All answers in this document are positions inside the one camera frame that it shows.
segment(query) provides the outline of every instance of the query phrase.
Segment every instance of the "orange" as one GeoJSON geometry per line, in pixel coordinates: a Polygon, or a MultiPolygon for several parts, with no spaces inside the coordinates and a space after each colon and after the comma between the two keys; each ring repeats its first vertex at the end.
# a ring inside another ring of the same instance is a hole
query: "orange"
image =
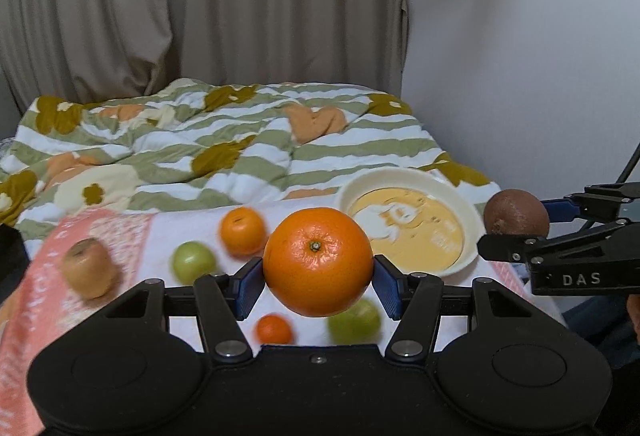
{"type": "Polygon", "coordinates": [[[367,235],[335,209],[304,209],[286,217],[264,247],[262,270],[271,292],[306,317],[345,311],[373,274],[367,235]]]}
{"type": "Polygon", "coordinates": [[[294,339],[287,320],[275,313],[262,317],[255,325],[254,334],[261,344],[292,344],[294,339]]]}
{"type": "Polygon", "coordinates": [[[249,207],[238,207],[222,218],[219,235],[232,256],[245,257],[264,247],[267,229],[258,212],[249,207]]]}

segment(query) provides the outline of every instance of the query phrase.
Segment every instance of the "green plum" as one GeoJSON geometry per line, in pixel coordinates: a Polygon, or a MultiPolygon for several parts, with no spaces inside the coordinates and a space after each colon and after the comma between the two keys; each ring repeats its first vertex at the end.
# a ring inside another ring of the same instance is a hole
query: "green plum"
{"type": "Polygon", "coordinates": [[[197,241],[187,241],[175,249],[171,257],[174,275],[185,286],[207,273],[216,271],[216,256],[206,245],[197,241]]]}
{"type": "Polygon", "coordinates": [[[360,299],[348,310],[327,317],[326,323],[334,344],[364,344],[375,342],[382,319],[373,301],[360,299]]]}

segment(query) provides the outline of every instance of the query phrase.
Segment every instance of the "white bowl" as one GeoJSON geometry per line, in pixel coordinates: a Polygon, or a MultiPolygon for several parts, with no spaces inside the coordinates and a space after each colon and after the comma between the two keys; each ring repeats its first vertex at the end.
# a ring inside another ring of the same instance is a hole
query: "white bowl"
{"type": "Polygon", "coordinates": [[[484,225],[476,208],[460,196],[455,188],[418,169],[380,167],[356,176],[336,194],[336,208],[348,213],[359,197],[376,189],[388,187],[418,191],[439,201],[453,212],[462,227],[464,244],[456,262],[444,270],[429,271],[429,273],[444,277],[459,272],[475,260],[478,256],[476,243],[484,234],[484,225]]]}

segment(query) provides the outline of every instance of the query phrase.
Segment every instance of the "person's hand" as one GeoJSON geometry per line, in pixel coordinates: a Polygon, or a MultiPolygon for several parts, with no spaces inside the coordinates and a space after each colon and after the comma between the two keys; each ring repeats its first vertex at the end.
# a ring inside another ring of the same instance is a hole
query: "person's hand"
{"type": "Polygon", "coordinates": [[[634,324],[634,331],[640,344],[640,295],[630,295],[626,300],[626,311],[634,324]]]}

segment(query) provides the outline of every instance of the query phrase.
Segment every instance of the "brown fruit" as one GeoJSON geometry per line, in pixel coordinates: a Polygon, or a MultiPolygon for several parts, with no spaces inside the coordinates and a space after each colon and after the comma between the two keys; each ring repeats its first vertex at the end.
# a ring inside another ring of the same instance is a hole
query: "brown fruit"
{"type": "Polygon", "coordinates": [[[94,238],[76,242],[62,258],[60,270],[69,288],[86,300],[105,295],[118,275],[109,251],[94,238]]]}
{"type": "Polygon", "coordinates": [[[487,202],[484,228],[489,234],[546,237],[549,233],[549,215],[533,194],[507,189],[498,192],[487,202]]]}

